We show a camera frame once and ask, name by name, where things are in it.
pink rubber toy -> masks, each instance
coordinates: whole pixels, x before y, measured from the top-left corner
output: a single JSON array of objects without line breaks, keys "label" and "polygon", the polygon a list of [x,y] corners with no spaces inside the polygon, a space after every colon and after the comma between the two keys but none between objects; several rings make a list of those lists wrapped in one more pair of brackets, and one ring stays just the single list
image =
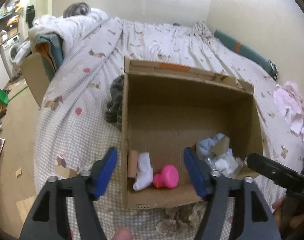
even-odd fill
[{"label": "pink rubber toy", "polygon": [[157,188],[175,188],[178,182],[179,173],[173,165],[165,165],[161,173],[156,174],[153,178],[153,184]]}]

patterned bed sheet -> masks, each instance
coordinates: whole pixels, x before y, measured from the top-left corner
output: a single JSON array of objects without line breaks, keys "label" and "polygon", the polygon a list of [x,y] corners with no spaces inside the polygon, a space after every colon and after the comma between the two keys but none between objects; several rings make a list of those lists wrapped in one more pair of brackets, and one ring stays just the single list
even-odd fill
[{"label": "patterned bed sheet", "polygon": [[[276,82],[259,65],[224,47],[204,22],[191,28],[110,18],[72,49],[44,96],[34,147],[37,192],[49,176],[55,175],[58,156],[64,156],[68,168],[83,170],[101,159],[110,146],[120,149],[120,131],[105,121],[104,112],[110,99],[110,85],[123,73],[124,56],[188,65],[252,83],[264,155],[298,172],[302,170],[304,144],[291,133],[279,114],[273,103]],[[49,107],[48,101],[55,101],[57,105]],[[107,238],[111,239],[117,228],[126,227],[134,239],[173,239],[156,232],[157,223],[166,216],[163,209],[123,208],[124,175],[120,161],[119,158],[106,194],[94,203]],[[257,177],[256,183],[269,205],[285,192],[263,176]],[[233,201],[231,198],[228,203],[221,239],[228,239]],[[73,199],[68,198],[67,204],[73,239],[80,239]],[[185,239],[193,239],[195,233],[196,230],[191,229]]]}]

wooden floor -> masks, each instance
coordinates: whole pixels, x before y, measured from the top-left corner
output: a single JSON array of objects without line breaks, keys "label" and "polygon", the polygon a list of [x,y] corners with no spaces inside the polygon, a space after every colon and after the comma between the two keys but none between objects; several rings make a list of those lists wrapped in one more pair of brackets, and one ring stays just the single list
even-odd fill
[{"label": "wooden floor", "polygon": [[[25,80],[10,85],[9,98],[25,85]],[[33,147],[39,114],[38,105],[27,88],[9,103],[7,114],[2,118],[0,137],[5,138],[5,145],[0,158],[0,226],[15,237],[19,237],[23,226],[16,203],[36,194]],[[22,174],[16,177],[19,168]]]}]

human hand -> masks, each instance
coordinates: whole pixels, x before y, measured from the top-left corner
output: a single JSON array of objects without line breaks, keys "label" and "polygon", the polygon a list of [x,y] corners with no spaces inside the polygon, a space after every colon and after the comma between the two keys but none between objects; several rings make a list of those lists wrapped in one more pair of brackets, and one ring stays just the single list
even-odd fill
[{"label": "human hand", "polygon": [[[281,214],[282,214],[283,200],[284,200],[284,197],[278,199],[272,205],[272,208],[276,209],[276,211],[274,213],[274,220],[277,224],[278,229],[281,228]],[[298,226],[300,226],[300,224],[303,221],[304,221],[304,213],[301,215],[298,215],[298,216],[294,216],[289,223],[289,227],[292,229],[295,229]]]},{"label": "human hand", "polygon": [[112,240],[132,240],[131,232],[126,228],[120,228]]}]

orange tape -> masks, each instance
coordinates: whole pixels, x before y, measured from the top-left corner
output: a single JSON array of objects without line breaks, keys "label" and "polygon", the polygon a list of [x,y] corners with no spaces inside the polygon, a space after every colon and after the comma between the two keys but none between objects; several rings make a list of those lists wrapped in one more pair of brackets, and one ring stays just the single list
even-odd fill
[{"label": "orange tape", "polygon": [[235,52],[236,53],[240,53],[240,47],[241,47],[241,45],[242,45],[242,43],[241,42],[238,42],[237,44],[236,44],[236,46],[235,46]]},{"label": "orange tape", "polygon": [[159,68],[166,68],[170,70],[180,71],[180,72],[191,72],[191,68],[182,65],[168,64],[168,63],[160,63]]}]

